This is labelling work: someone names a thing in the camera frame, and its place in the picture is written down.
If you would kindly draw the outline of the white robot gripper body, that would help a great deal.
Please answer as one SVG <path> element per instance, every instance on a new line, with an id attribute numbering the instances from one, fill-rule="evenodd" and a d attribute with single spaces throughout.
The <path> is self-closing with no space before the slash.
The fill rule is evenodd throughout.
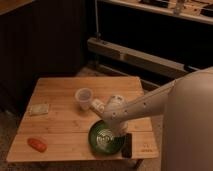
<path id="1" fill-rule="evenodd" d="M 128 123 L 118 118 L 109 118 L 107 124 L 115 136 L 124 136 L 127 133 Z"/>

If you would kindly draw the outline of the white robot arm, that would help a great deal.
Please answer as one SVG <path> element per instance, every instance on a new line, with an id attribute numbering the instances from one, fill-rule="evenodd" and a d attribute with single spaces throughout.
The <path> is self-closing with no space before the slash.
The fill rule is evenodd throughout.
<path id="1" fill-rule="evenodd" d="M 106 104 L 94 99 L 91 110 L 107 124 L 115 136 L 121 137 L 127 133 L 128 120 L 162 114 L 174 85 L 174 81 L 169 82 L 129 102 L 120 95 L 111 96 Z"/>

